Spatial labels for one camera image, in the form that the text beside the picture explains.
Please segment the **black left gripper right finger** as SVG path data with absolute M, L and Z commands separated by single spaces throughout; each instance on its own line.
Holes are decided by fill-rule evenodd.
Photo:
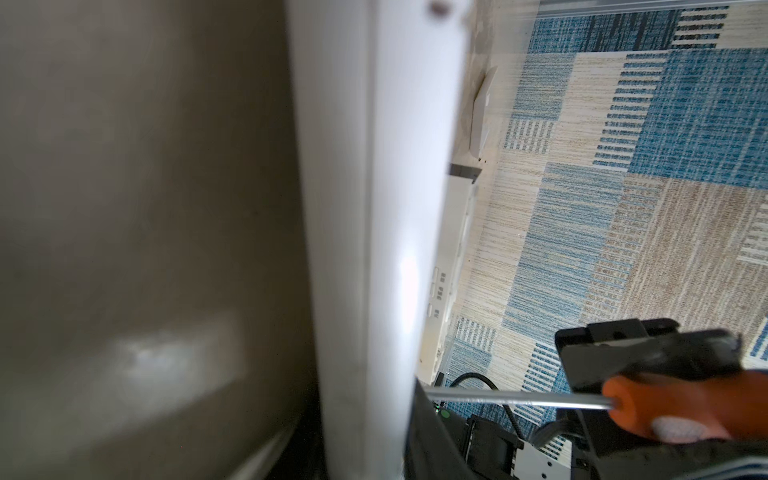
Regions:
M 405 479 L 475 479 L 416 380 L 404 453 Z

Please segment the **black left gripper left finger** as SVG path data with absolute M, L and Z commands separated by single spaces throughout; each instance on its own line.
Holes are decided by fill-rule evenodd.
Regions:
M 315 389 L 286 447 L 282 479 L 326 479 L 327 468 L 319 390 Z

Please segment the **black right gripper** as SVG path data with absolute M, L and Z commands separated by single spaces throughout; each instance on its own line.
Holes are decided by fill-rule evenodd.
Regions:
M 723 329 L 679 332 L 672 319 L 628 319 L 560 330 L 555 346 L 574 393 L 596 394 L 615 375 L 700 381 L 740 369 L 767 370 L 767 333 L 751 342 Z M 560 410 L 574 437 L 574 479 L 764 479 L 764 440 L 664 445 L 616 426 L 605 411 Z

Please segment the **orange handled screwdriver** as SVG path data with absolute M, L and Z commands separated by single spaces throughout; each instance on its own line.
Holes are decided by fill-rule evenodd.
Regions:
M 614 376 L 599 394 L 427 387 L 431 400 L 605 411 L 620 429 L 649 440 L 767 438 L 767 375 L 754 370 L 688 381 L 658 374 Z

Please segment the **small white battery cover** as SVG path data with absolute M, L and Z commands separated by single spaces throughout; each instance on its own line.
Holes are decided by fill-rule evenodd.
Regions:
M 486 72 L 472 106 L 469 153 L 476 159 L 480 159 L 489 135 L 486 114 L 497 71 L 498 67 L 493 66 Z

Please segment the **white remote with grey screen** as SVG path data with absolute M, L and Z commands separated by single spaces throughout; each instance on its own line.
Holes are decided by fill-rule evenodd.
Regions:
M 286 5 L 332 479 L 402 471 L 472 7 Z

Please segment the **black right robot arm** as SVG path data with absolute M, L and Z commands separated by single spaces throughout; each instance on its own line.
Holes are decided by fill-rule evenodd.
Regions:
M 461 375 L 435 403 L 477 479 L 763 479 L 767 363 L 723 329 L 564 329 L 520 392 Z

